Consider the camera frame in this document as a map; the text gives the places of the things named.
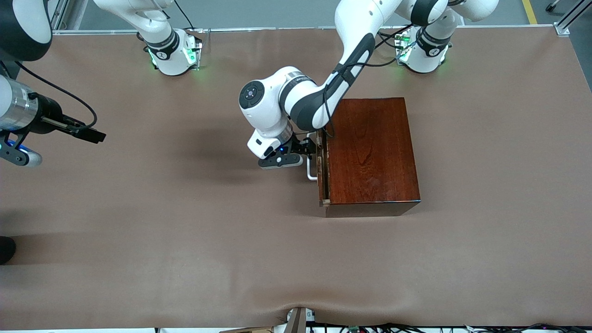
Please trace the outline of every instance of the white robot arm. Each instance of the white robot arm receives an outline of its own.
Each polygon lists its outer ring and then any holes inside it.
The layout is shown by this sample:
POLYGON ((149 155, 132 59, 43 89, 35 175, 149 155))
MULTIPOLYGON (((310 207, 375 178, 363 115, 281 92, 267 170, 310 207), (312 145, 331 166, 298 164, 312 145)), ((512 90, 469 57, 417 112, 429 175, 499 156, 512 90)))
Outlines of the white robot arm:
POLYGON ((162 10, 173 0, 94 0, 140 33, 152 61, 166 75, 180 75, 199 66, 201 40, 181 29, 173 29, 162 10))
MULTIPOLYGON (((0 2, 1 61, 34 61, 45 55, 52 42, 46 8, 46 0, 0 2)), ((105 134, 91 127, 95 123, 96 118, 86 125, 64 115, 53 99, 0 75, 1 158, 19 166, 36 167, 41 164, 41 155, 22 144, 29 133, 46 134, 58 130, 99 143, 105 139, 105 134)))
MULTIPOLYGON (((480 21, 491 15, 497 7, 498 0, 450 0, 448 8, 431 25, 413 27, 409 43, 415 43, 412 49, 400 60, 409 69, 417 73, 429 73, 443 61, 448 44, 461 16, 470 21, 480 21)), ((411 13, 408 6, 401 4, 396 13, 409 19, 411 13)))
POLYGON ((247 146, 260 159, 259 165, 272 168, 302 163, 291 153, 295 149, 287 145, 305 145, 309 151, 314 147, 310 142, 295 139, 289 120, 307 132, 321 129, 329 122, 338 103, 363 69, 363 64, 372 55, 374 38, 380 26, 394 12, 416 25, 429 28, 436 24, 436 29, 431 29, 432 35, 426 33, 415 44, 415 47, 420 47, 423 40, 427 40, 430 45, 425 48, 433 48, 442 47, 438 43, 443 41, 448 45, 453 32, 451 27, 458 25, 458 14, 447 8, 451 2, 462 8, 458 12, 478 19, 486 17, 487 12, 490 14, 497 1, 341 0, 335 12, 335 25, 343 42, 343 56, 325 82, 317 85, 298 69, 284 67, 266 79, 247 83, 240 92, 240 108, 255 128, 247 146), (451 19, 457 20, 449 22, 445 17, 447 13, 453 13, 451 19), (438 21, 444 17, 445 20, 439 24, 438 21))

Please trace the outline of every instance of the black shoe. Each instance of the black shoe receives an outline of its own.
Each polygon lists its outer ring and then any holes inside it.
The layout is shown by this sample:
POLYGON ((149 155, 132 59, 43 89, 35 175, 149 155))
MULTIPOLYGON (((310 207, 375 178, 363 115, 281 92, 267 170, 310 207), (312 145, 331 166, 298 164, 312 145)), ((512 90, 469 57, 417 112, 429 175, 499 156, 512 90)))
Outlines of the black shoe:
POLYGON ((10 237, 0 236, 0 265, 6 264, 17 250, 17 245, 10 237))

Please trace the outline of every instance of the wooden drawer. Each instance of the wooden drawer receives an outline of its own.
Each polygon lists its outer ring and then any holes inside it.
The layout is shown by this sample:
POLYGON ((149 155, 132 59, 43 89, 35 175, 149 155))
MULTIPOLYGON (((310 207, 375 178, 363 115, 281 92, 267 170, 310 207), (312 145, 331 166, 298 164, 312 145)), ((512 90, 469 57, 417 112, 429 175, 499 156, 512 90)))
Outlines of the wooden drawer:
POLYGON ((343 100, 317 133, 327 217, 398 216, 421 200, 403 98, 343 100))

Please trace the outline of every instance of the brown paper sheet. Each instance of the brown paper sheet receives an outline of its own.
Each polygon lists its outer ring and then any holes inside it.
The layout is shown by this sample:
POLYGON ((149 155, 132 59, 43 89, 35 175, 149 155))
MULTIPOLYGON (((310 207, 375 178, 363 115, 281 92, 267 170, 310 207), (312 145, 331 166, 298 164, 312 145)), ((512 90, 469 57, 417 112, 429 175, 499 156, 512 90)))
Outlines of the brown paper sheet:
POLYGON ((367 68, 347 95, 406 99, 422 202, 325 219, 303 169, 257 167, 237 92, 286 65, 322 82, 334 30, 213 34, 202 70, 174 78, 135 36, 56 37, 28 65, 93 105, 107 139, 31 135, 41 167, 0 163, 0 232, 18 244, 0 327, 265 326, 295 306, 341 324, 589 325, 592 95, 570 41, 453 42, 437 72, 367 68))

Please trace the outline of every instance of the metal handle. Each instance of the metal handle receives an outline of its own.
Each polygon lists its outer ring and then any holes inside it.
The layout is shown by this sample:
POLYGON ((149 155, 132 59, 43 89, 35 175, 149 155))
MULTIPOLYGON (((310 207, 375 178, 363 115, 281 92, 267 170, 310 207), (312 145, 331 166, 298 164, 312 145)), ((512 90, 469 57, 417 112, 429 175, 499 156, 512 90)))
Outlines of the metal handle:
MULTIPOLYGON (((310 137, 312 134, 314 134, 314 132, 310 132, 306 134, 306 137, 310 137)), ((310 173, 310 158, 306 158, 306 176, 308 176, 309 180, 312 181, 317 181, 318 177, 314 177, 311 173, 310 173)))

